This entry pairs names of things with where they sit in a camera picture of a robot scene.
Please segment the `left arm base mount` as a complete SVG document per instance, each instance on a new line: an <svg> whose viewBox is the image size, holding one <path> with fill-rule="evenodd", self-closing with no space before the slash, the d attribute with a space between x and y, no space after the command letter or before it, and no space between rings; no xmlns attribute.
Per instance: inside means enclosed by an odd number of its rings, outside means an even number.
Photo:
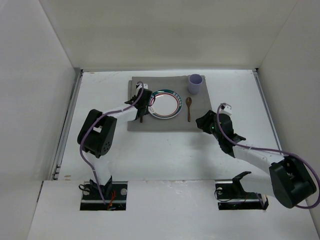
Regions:
<svg viewBox="0 0 320 240"><path fill-rule="evenodd" d="M125 211L127 207L128 182L114 181L106 187L101 186L104 194L102 200L99 190L94 182L85 182L78 188L82 191L81 211Z"/></svg>

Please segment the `brown wooden spoon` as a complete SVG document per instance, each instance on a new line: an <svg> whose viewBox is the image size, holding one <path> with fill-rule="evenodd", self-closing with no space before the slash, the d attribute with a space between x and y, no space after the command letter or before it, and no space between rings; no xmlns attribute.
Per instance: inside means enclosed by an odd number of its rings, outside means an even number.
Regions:
<svg viewBox="0 0 320 240"><path fill-rule="evenodd" d="M191 121L191 105L192 105L192 98L187 97L185 100L186 106L187 106L187 121Z"/></svg>

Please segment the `purple cup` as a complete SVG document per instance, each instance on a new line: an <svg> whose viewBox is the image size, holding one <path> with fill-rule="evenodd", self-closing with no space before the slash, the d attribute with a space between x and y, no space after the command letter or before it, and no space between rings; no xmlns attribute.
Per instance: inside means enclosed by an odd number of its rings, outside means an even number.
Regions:
<svg viewBox="0 0 320 240"><path fill-rule="evenodd" d="M203 77L199 74L191 74L188 77L188 92L192 95L196 95L200 92L202 83L203 83Z"/></svg>

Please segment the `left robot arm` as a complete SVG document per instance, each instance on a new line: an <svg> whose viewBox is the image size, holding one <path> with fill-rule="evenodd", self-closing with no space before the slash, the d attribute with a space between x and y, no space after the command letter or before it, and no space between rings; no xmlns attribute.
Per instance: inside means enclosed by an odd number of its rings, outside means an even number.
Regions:
<svg viewBox="0 0 320 240"><path fill-rule="evenodd" d="M136 94L123 105L107 112L96 109L89 111L77 137L79 153L92 170L97 191L102 201L108 196L102 189L95 166L85 157L85 153L100 158L110 150L115 130L118 125L136 121L149 113L149 102L153 92L148 85L139 81L136 84Z"/></svg>

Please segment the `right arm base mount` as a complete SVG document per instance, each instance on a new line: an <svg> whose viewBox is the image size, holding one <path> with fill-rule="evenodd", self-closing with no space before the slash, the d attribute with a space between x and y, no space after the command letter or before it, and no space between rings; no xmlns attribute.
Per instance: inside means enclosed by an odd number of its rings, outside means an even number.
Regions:
<svg viewBox="0 0 320 240"><path fill-rule="evenodd" d="M251 173L251 171L244 171L232 179L222 179L215 182L214 197L220 211L265 211L269 207L269 199L266 195L244 190L241 180Z"/></svg>

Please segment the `white plate green red rim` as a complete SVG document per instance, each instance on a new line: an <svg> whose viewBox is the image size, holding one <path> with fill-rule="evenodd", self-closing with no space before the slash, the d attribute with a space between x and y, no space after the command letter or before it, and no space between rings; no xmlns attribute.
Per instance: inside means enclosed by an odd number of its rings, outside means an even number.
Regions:
<svg viewBox="0 0 320 240"><path fill-rule="evenodd" d="M167 120L176 117L182 110L183 102L178 93L160 89L151 94L148 112L155 118Z"/></svg>

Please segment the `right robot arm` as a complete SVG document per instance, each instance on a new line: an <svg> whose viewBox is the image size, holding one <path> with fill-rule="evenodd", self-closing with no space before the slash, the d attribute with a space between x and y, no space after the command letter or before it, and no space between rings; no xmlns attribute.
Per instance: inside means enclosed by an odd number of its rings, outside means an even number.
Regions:
<svg viewBox="0 0 320 240"><path fill-rule="evenodd" d="M249 144L245 137L234 132L229 115L209 110L195 122L198 129L216 138L225 154L268 174L266 194L274 196L284 207L299 207L300 202L316 193L320 179L311 176L315 171L305 161L292 153Z"/></svg>

